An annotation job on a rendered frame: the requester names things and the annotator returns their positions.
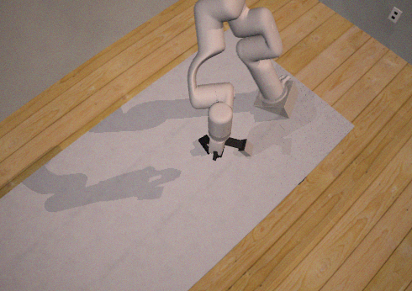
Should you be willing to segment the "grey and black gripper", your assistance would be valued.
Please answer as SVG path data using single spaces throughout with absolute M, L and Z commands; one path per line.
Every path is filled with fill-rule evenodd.
M 227 140 L 227 139 L 226 139 Z M 213 154 L 213 160 L 216 161 L 217 158 L 222 157 L 222 152 L 224 150 L 226 140 L 217 141 L 210 137 L 209 139 L 209 154 Z

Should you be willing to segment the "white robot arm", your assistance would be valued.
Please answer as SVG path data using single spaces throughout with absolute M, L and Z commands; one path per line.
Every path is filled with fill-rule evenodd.
M 290 76 L 279 78 L 270 59 L 279 57 L 283 43 L 274 17 L 268 8 L 246 6 L 246 0 L 198 0 L 194 5 L 198 53 L 188 69 L 188 92 L 195 109 L 208 108 L 209 136 L 226 140 L 226 146 L 238 148 L 244 156 L 251 156 L 254 145 L 247 139 L 230 138 L 235 88 L 229 82 L 197 85 L 199 67 L 209 58 L 225 50 L 224 26 L 227 22 L 235 37 L 242 38 L 236 53 L 247 66 L 263 103 L 274 104 L 287 94 L 285 82 Z M 229 138 L 229 139 L 228 139 Z

